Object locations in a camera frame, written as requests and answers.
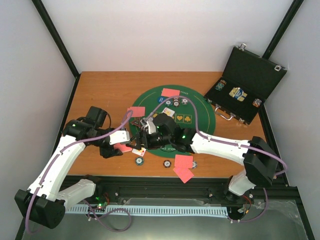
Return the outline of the light blue poker chip stack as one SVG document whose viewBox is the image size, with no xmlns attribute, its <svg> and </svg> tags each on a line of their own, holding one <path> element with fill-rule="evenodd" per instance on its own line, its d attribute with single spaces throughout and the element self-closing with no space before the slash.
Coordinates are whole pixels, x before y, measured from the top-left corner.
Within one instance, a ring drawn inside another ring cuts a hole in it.
<svg viewBox="0 0 320 240">
<path fill-rule="evenodd" d="M 193 161 L 192 162 L 192 169 L 195 169 L 197 167 L 197 162 L 196 161 Z"/>
</svg>

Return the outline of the black red chip top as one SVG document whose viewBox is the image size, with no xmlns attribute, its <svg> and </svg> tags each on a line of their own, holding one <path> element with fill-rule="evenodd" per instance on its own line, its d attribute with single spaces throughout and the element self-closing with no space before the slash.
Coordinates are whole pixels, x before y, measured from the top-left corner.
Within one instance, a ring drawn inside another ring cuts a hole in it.
<svg viewBox="0 0 320 240">
<path fill-rule="evenodd" d="M 173 99 L 173 105 L 174 105 L 175 107 L 179 107 L 179 106 L 180 106 L 180 99 L 177 98 L 177 97 L 175 97 L 175 98 Z"/>
</svg>

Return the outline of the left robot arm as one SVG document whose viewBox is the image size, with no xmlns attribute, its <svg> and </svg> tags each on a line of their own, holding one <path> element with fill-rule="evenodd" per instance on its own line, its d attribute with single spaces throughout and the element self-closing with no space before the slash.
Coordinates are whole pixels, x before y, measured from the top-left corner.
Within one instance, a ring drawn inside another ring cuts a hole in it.
<svg viewBox="0 0 320 240">
<path fill-rule="evenodd" d="M 114 145 L 129 141 L 125 125 L 132 116 L 127 111 L 120 126 L 103 129 L 109 113 L 91 106 L 87 115 L 70 120 L 62 131 L 59 143 L 37 179 L 27 190 L 18 190 L 14 200 L 25 221 L 25 230 L 32 234 L 30 222 L 54 229 L 65 212 L 81 201 L 107 200 L 105 187 L 97 176 L 85 175 L 74 185 L 61 190 L 67 173 L 87 146 L 95 146 L 101 156 L 111 158 L 122 155 Z"/>
</svg>

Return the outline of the red-backed card bottom edge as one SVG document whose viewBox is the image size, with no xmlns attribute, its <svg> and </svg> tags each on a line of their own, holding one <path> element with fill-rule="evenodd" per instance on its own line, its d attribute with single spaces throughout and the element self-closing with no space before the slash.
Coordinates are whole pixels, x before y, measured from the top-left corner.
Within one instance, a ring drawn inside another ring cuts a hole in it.
<svg viewBox="0 0 320 240">
<path fill-rule="evenodd" d="M 173 171 L 184 184 L 194 177 L 194 174 L 189 168 L 174 167 Z"/>
</svg>

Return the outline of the light blue chip top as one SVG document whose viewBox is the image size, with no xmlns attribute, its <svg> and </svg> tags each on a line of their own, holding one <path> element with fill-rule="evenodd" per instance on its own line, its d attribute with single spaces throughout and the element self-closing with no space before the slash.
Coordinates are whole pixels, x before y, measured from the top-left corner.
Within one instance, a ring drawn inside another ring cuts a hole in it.
<svg viewBox="0 0 320 240">
<path fill-rule="evenodd" d="M 189 101 L 188 101 L 187 99 L 185 99 L 185 98 L 182 98 L 182 99 L 181 99 L 181 104 L 182 104 L 182 105 L 187 105 L 188 102 L 189 102 Z"/>
</svg>

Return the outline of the red-backed playing card deck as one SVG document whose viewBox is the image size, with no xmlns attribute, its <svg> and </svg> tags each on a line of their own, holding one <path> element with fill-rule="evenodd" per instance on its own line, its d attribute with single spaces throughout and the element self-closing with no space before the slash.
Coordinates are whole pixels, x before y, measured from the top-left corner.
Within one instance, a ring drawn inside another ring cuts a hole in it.
<svg viewBox="0 0 320 240">
<path fill-rule="evenodd" d="M 131 152 L 132 148 L 126 146 L 125 144 L 116 143 L 113 145 L 114 149 L 120 150 L 122 153 Z"/>
</svg>

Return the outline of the black red poker chip stack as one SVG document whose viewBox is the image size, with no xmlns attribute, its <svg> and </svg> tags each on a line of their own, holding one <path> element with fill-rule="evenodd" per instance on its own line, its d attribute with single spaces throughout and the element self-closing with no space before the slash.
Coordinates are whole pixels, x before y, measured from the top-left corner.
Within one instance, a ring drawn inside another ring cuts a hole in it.
<svg viewBox="0 0 320 240">
<path fill-rule="evenodd" d="M 171 163 L 170 160 L 165 160 L 165 161 L 163 162 L 163 166 L 164 166 L 165 168 L 170 168 L 170 167 L 172 166 L 172 163 Z"/>
</svg>

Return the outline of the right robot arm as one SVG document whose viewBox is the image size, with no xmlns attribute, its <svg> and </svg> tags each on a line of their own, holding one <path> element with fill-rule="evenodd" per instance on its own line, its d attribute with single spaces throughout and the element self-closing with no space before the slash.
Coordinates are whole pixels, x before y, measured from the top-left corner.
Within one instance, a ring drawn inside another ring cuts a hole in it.
<svg viewBox="0 0 320 240">
<path fill-rule="evenodd" d="M 260 137 L 254 136 L 251 140 L 217 137 L 200 131 L 198 127 L 183 128 L 164 113 L 144 117 L 140 124 L 130 139 L 136 150 L 157 150 L 171 145 L 180 153 L 217 156 L 243 166 L 240 173 L 230 177 L 224 189 L 224 198 L 230 202 L 252 188 L 271 187 L 277 175 L 280 158 Z"/>
</svg>

